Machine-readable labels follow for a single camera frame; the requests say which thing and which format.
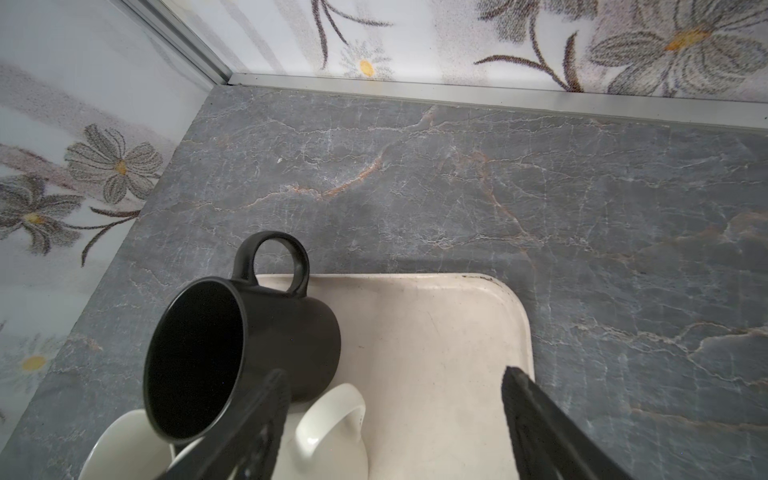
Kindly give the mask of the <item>beige rectangular serving tray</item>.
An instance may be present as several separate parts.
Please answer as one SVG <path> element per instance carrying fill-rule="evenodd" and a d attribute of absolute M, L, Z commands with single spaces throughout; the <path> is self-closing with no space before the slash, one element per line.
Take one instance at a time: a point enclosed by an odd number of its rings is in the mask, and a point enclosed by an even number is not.
<path fill-rule="evenodd" d="M 514 479 L 501 400 L 508 366 L 534 371 L 518 297 L 479 274 L 324 274 L 310 296 L 337 317 L 330 390 L 366 402 L 372 479 Z"/>

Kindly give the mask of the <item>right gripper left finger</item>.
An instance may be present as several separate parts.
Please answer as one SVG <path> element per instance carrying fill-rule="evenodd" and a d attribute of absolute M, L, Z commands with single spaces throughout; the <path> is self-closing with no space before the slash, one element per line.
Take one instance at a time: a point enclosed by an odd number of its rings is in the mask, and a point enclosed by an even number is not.
<path fill-rule="evenodd" d="M 270 371 L 162 479 L 270 479 L 290 406 L 288 376 Z"/>

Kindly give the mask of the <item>plain white mug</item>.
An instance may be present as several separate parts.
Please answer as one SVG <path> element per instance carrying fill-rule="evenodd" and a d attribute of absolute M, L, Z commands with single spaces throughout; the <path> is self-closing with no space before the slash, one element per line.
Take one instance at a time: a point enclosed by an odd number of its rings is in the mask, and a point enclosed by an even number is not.
<path fill-rule="evenodd" d="M 230 403 L 221 418 L 243 398 Z M 327 391 L 302 414 L 291 414 L 288 410 L 270 479 L 366 479 L 368 454 L 362 439 L 365 415 L 366 402 L 349 383 Z M 209 432 L 186 447 L 170 466 Z"/>

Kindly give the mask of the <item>black mug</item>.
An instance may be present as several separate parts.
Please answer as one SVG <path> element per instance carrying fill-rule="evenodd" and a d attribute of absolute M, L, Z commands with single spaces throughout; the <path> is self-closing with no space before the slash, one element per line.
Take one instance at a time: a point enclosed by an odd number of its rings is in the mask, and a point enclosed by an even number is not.
<path fill-rule="evenodd" d="M 259 247 L 282 244 L 293 258 L 285 290 L 259 284 Z M 172 443 L 204 436 L 230 407 L 258 390 L 273 369 L 283 370 L 290 401 L 321 395 L 341 355 L 338 320 L 308 294 L 310 263 L 292 235 L 262 231 L 236 252 L 230 278 L 188 284 L 164 311 L 149 344 L 143 398 L 155 431 Z"/>

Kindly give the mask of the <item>white mug grey rim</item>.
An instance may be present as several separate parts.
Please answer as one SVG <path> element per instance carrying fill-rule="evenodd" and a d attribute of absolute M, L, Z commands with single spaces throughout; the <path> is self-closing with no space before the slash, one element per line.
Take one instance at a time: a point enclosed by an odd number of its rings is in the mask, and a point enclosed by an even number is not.
<path fill-rule="evenodd" d="M 100 436 L 79 474 L 85 479 L 156 479 L 175 458 L 173 447 L 151 426 L 146 411 L 129 411 Z"/>

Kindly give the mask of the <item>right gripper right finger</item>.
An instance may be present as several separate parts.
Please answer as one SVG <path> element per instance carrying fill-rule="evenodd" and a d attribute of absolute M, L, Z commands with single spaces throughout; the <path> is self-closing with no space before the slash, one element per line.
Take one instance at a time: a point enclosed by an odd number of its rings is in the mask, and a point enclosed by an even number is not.
<path fill-rule="evenodd" d="M 505 369 L 501 398 L 521 479 L 628 479 L 520 368 Z"/>

